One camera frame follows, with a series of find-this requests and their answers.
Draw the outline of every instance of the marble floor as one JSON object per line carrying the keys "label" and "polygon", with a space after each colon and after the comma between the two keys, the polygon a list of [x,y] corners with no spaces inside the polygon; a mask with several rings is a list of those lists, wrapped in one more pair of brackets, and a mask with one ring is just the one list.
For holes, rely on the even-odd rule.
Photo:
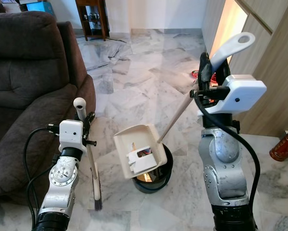
{"label": "marble floor", "polygon": [[[125,180],[113,135],[132,125],[152,123],[162,133],[192,86],[205,51],[201,31],[164,34],[136,30],[129,38],[85,41],[78,44],[96,89],[97,119],[91,136],[100,171],[103,210],[94,210],[87,156],[80,162],[69,231],[212,231],[213,214],[202,179],[198,153],[202,127],[192,103],[164,139],[174,156],[171,179],[154,194],[143,194]],[[268,151],[277,138],[243,135],[262,166],[254,217],[260,231],[288,231],[288,161],[274,161]],[[254,166],[245,152],[243,170],[250,192]],[[1,204],[0,231],[30,230],[27,207]]]}

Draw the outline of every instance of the white wall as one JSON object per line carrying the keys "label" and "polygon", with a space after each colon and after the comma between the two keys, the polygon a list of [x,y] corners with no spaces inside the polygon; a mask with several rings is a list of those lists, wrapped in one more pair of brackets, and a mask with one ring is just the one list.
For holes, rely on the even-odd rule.
{"label": "white wall", "polygon": [[70,21],[74,29],[82,29],[75,0],[48,0],[54,10],[57,22]]}
{"label": "white wall", "polygon": [[[58,22],[82,28],[75,0],[48,0]],[[206,0],[105,0],[111,33],[131,28],[201,28]]]}
{"label": "white wall", "polygon": [[132,0],[131,28],[201,28],[206,0]]}
{"label": "white wall", "polygon": [[133,0],[105,0],[111,33],[130,33],[129,4]]}

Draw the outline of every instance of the white plastic handle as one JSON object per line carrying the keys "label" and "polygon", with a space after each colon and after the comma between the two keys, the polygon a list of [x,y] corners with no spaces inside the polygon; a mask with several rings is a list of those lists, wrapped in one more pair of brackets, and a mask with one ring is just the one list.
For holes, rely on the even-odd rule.
{"label": "white plastic handle", "polygon": [[[246,42],[239,42],[240,39],[248,39]],[[242,32],[240,34],[234,35],[229,40],[227,40],[212,56],[210,59],[212,65],[212,73],[214,73],[220,65],[229,57],[235,53],[247,49],[255,41],[255,36],[250,32]]]}
{"label": "white plastic handle", "polygon": [[86,118],[86,101],[78,97],[73,101],[73,106],[76,108],[78,118],[84,121]]}

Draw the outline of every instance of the wooden shelf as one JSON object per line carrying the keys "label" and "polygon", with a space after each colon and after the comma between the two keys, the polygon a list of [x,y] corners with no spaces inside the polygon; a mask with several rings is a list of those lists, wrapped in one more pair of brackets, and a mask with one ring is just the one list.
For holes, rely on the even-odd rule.
{"label": "wooden shelf", "polygon": [[97,23],[100,22],[100,20],[81,20],[82,23]]}
{"label": "wooden shelf", "polygon": [[[109,28],[107,23],[107,17],[105,13],[105,3],[104,0],[75,0],[77,11],[80,16],[85,40],[88,41],[87,38],[103,38],[106,40],[106,36],[109,35]],[[99,19],[92,19],[87,13],[86,7],[90,6],[92,8],[91,12],[94,14],[97,13],[99,15]],[[90,22],[98,23],[98,27],[100,29],[91,28]]]}

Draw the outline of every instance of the red object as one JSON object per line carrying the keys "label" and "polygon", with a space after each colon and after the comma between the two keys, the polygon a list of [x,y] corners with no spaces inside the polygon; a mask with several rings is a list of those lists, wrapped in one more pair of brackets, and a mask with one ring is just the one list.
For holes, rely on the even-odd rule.
{"label": "red object", "polygon": [[270,156],[277,161],[288,158],[288,134],[270,151]]}
{"label": "red object", "polygon": [[[192,71],[192,76],[197,79],[198,77],[198,70]],[[216,83],[216,74],[214,73],[211,78],[212,83]]]}

